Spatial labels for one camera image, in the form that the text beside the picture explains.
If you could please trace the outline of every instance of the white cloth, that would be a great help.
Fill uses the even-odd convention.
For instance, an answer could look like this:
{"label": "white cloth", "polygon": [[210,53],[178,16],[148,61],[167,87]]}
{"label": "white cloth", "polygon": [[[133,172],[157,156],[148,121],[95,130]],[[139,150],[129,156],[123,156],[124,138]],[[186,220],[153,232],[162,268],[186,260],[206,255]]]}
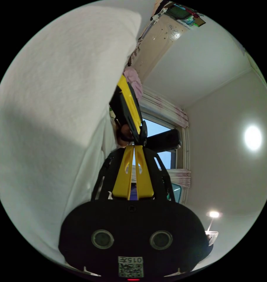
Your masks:
{"label": "white cloth", "polygon": [[77,8],[38,32],[0,84],[0,200],[23,237],[58,263],[61,224],[90,200],[115,148],[109,101],[140,22],[124,9]]}

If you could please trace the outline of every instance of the wall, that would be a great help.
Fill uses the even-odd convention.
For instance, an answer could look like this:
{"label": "wall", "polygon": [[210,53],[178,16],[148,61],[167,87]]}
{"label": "wall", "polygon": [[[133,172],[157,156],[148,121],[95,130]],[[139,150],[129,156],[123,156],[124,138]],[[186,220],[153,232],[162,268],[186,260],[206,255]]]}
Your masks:
{"label": "wall", "polygon": [[[189,118],[191,188],[187,206],[208,228],[212,209],[223,217],[219,235],[201,267],[216,261],[248,232],[267,199],[267,88],[255,71],[233,80],[186,109]],[[244,130],[256,124],[262,146],[250,152]]]}
{"label": "wall", "polygon": [[155,0],[102,0],[91,3],[95,6],[117,7],[128,9],[137,12],[141,15],[141,25],[139,28],[138,39],[141,36],[141,32],[146,28],[150,22],[150,18],[154,9]]}

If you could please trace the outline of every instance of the label sticker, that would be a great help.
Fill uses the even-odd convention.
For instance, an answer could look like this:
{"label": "label sticker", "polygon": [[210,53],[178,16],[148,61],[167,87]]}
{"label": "label sticker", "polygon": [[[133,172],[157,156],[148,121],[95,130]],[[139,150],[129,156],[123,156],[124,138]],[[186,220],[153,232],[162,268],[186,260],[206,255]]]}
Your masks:
{"label": "label sticker", "polygon": [[119,256],[119,277],[139,278],[144,277],[143,258],[141,256]]}

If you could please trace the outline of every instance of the curtain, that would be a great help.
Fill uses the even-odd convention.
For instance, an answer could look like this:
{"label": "curtain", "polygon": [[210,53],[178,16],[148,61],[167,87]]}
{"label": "curtain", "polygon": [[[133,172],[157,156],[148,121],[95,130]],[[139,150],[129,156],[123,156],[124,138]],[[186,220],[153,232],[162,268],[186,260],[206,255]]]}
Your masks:
{"label": "curtain", "polygon": [[[136,183],[136,167],[135,165],[132,166],[132,176],[131,182]],[[169,176],[171,178],[171,182],[178,184],[182,187],[190,188],[190,171],[187,169],[168,169]]]}
{"label": "curtain", "polygon": [[188,117],[186,113],[178,106],[166,101],[153,93],[147,93],[143,88],[143,96],[140,100],[141,110],[149,111],[163,117],[165,120],[186,128],[188,127]]}

